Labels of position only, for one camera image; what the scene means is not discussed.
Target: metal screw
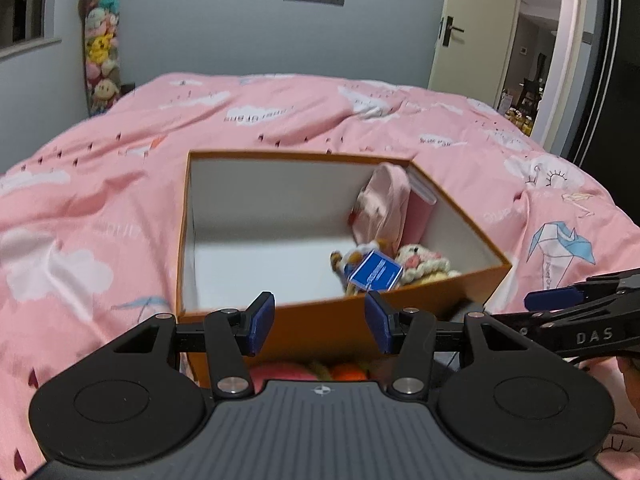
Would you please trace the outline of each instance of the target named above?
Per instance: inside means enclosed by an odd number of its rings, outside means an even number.
[[[218,381],[218,389],[226,394],[239,394],[248,387],[248,381],[242,377],[225,377]]]
[[[424,383],[415,377],[402,377],[400,379],[396,379],[392,386],[396,392],[407,395],[416,394],[424,389]]]

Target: pink bedding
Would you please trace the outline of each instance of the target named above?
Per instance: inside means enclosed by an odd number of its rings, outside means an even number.
[[[415,158],[513,263],[488,303],[640,267],[640,230],[592,178],[491,108],[381,82],[169,74],[78,124],[0,178],[0,478],[42,462],[34,390],[174,304],[186,153],[304,150]],[[640,420],[615,364],[603,463],[640,479]]]

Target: blue tag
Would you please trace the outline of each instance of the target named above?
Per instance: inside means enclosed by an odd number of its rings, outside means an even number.
[[[389,290],[401,275],[402,265],[378,251],[372,251],[349,277],[349,281],[361,290]]]

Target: black door handle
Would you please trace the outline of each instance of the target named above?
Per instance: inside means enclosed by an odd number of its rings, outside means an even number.
[[[458,32],[464,32],[464,28],[453,26],[453,16],[447,16],[447,25],[444,28],[444,39],[442,40],[442,46],[449,46],[451,40],[451,31],[456,30]]]

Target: white door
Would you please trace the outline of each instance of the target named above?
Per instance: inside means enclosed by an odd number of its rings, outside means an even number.
[[[429,88],[497,105],[520,0],[444,0]]]

